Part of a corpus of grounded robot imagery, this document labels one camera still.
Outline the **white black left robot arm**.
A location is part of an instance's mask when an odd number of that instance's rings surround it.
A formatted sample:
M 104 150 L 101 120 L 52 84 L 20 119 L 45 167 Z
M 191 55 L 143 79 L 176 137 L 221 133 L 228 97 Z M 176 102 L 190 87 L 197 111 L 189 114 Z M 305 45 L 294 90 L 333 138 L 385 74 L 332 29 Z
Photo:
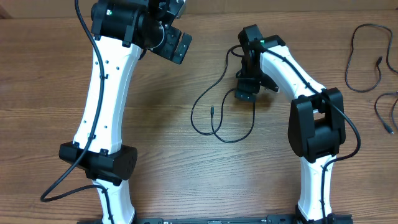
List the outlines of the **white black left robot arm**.
M 98 190 L 102 223 L 133 223 L 136 211 L 129 178 L 137 149 L 122 143 L 129 84 L 146 51 L 180 64 L 192 41 L 172 26 L 185 10 L 184 0 L 98 1 L 91 8 L 93 66 L 83 117 L 73 141 L 59 157 L 85 171 Z

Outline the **black cable grey plug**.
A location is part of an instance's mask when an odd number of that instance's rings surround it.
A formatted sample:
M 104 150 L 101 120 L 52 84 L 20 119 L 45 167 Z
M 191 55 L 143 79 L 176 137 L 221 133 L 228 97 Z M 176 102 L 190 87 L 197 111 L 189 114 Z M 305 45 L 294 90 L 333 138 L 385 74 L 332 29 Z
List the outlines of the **black cable grey plug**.
M 385 129 L 389 134 L 394 134 L 394 130 L 392 129 L 391 126 L 389 126 L 389 125 L 385 122 L 385 120 L 383 119 L 383 117 L 381 116 L 381 114 L 379 113 L 378 108 L 377 108 L 378 101 L 379 101 L 383 96 L 397 96 L 397 92 L 395 91 L 395 92 L 383 93 L 383 94 L 379 95 L 379 96 L 376 98 L 375 102 L 374 102 L 374 110 L 375 110 L 376 116 L 379 118 L 380 122 L 381 122 L 382 125 L 384 126 L 384 129 Z M 396 123 L 395 118 L 394 118 L 394 110 L 395 110 L 396 106 L 397 106 L 397 100 L 395 100 L 394 104 L 392 105 L 390 117 L 391 117 L 391 120 L 392 120 L 392 123 L 393 123 L 394 127 L 397 129 L 397 123 Z

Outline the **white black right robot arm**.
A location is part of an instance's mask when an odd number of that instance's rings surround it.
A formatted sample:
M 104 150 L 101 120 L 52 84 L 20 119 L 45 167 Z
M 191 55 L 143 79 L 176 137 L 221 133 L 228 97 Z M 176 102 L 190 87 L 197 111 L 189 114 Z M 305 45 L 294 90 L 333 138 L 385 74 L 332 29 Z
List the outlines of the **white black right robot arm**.
M 294 223 L 352 223 L 351 215 L 336 215 L 330 205 L 331 161 L 346 139 L 341 92 L 309 76 L 278 35 L 263 37 L 254 24 L 238 39 L 244 55 L 235 97 L 255 102 L 264 87 L 290 101 L 288 139 L 301 171 Z

